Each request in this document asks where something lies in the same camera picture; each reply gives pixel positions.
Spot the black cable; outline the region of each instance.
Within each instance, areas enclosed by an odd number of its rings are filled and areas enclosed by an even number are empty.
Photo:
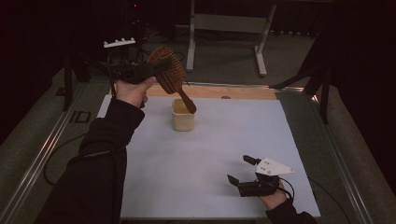
[[[111,63],[111,56],[113,53],[115,53],[117,50],[112,50],[108,53],[107,55],[107,72],[108,72],[108,80],[110,81],[110,88],[111,88],[111,95],[113,97],[116,97],[116,89],[114,87],[114,84],[116,80],[114,80],[113,76],[111,76],[111,69],[110,69],[110,63]]]
[[[286,183],[288,183],[288,185],[291,187],[292,195],[291,195],[287,190],[285,190],[285,189],[282,189],[282,188],[280,188],[280,187],[277,187],[277,189],[279,189],[279,190],[281,190],[281,191],[287,193],[287,194],[289,195],[289,198],[292,199],[292,200],[294,200],[294,187],[293,187],[293,185],[292,185],[289,181],[287,181],[286,179],[284,179],[284,178],[282,178],[282,177],[280,177],[279,179],[281,179],[281,180],[285,181]]]
[[[146,37],[142,38],[142,41],[140,43],[136,43],[136,59],[139,60],[140,58],[140,62],[144,61],[144,53],[146,53],[147,55],[149,55],[149,51],[142,49],[143,44],[149,40],[150,37],[152,37],[153,35],[158,34],[157,32],[149,34]]]
[[[80,137],[85,136],[85,134],[86,134],[86,133],[81,134],[81,135],[79,135],[79,136],[76,136],[76,137],[74,137],[74,138],[72,138],[72,139],[69,139],[69,140],[65,141],[64,143],[60,144],[58,147],[56,147],[55,149],[52,150],[52,152],[50,153],[49,158],[47,159],[46,163],[44,164],[44,168],[43,168],[43,177],[44,177],[44,179],[45,179],[49,184],[51,184],[52,186],[55,186],[55,183],[53,183],[52,181],[50,181],[49,178],[47,177],[47,166],[48,166],[48,164],[49,164],[50,159],[52,158],[52,156],[53,156],[61,147],[64,147],[65,145],[67,145],[67,144],[69,144],[69,143],[71,143],[71,142],[73,142],[73,141],[79,139]]]
[[[184,29],[184,30],[180,31],[178,34],[176,34],[176,36],[182,36],[184,34],[190,35],[189,30],[190,30],[190,28]]]
[[[344,216],[346,217],[347,223],[350,224],[350,220],[349,220],[349,217],[347,216],[347,212],[344,210],[344,208],[341,206],[341,204],[337,200],[335,200],[335,198],[330,194],[330,192],[327,191],[323,186],[321,186],[317,181],[315,181],[311,177],[308,177],[308,179],[310,181],[314,182],[316,185],[318,185],[321,189],[323,189],[334,200],[334,202],[338,205],[338,207],[341,209],[341,211],[343,212]]]
[[[144,61],[143,54],[147,54],[148,56],[151,54],[151,51],[148,51],[146,49],[140,48],[140,52],[142,53],[142,62]]]

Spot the metal rail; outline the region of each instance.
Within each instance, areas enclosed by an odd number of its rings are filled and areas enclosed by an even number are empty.
[[[32,164],[25,172],[23,178],[21,179],[20,184],[18,185],[17,189],[14,191],[12,197],[8,201],[6,208],[2,211],[0,216],[1,224],[12,223],[15,216],[20,211],[24,201],[29,195],[29,192],[31,191],[33,185],[35,184],[35,181],[37,180],[47,159],[49,158],[50,153],[55,148],[56,143],[58,142],[61,134],[63,133],[67,121],[71,116],[71,112],[73,111],[76,101],[78,97],[81,95],[82,91],[83,91],[83,87],[81,85],[78,85],[75,91],[75,96],[74,96],[75,100],[73,104],[71,104],[71,106],[69,106],[68,109],[64,111],[62,115],[59,117],[54,128],[49,134],[49,137],[45,141],[43,147],[40,149],[37,156],[33,160]]]
[[[318,111],[318,99],[316,96],[312,97],[312,101],[309,101],[313,110]],[[322,118],[318,113],[315,113],[315,120],[318,123],[318,126],[321,128],[323,134],[329,141],[330,144],[330,153],[332,154],[332,159],[334,161],[335,168],[338,171],[338,174],[343,181],[344,187],[346,188],[346,193],[349,197],[349,200],[352,203],[352,206],[355,210],[356,216],[359,220],[360,224],[371,224],[374,223],[370,213],[361,197],[361,193],[359,192],[357,185],[352,177],[352,174],[349,172],[347,167],[347,163],[345,162],[343,155],[339,147],[337,146],[334,137],[332,136],[332,132],[329,128],[329,125],[324,124]]]

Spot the hand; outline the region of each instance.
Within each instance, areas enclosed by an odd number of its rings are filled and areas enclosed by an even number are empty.
[[[116,83],[116,98],[139,108],[142,102],[145,103],[148,101],[149,98],[147,97],[146,90],[154,85],[155,80],[155,77],[149,77],[138,85],[118,80]]]
[[[279,180],[279,187],[284,188],[282,181]],[[264,203],[268,210],[276,208],[278,205],[286,201],[286,193],[277,189],[274,194],[268,196],[260,196],[259,199]]]

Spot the black sleeve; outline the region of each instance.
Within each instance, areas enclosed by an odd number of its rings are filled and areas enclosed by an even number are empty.
[[[143,120],[139,108],[112,99],[92,122],[35,223],[119,223],[126,150]]]
[[[293,201],[287,199],[276,208],[265,212],[273,224],[316,224],[315,219],[306,212],[297,214]]]

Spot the brush bristles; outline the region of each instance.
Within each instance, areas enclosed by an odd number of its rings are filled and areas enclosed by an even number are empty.
[[[156,48],[148,57],[148,63],[171,58],[172,68],[161,71],[156,75],[157,81],[168,94],[178,92],[186,80],[186,71],[176,57],[175,53],[166,46]]]

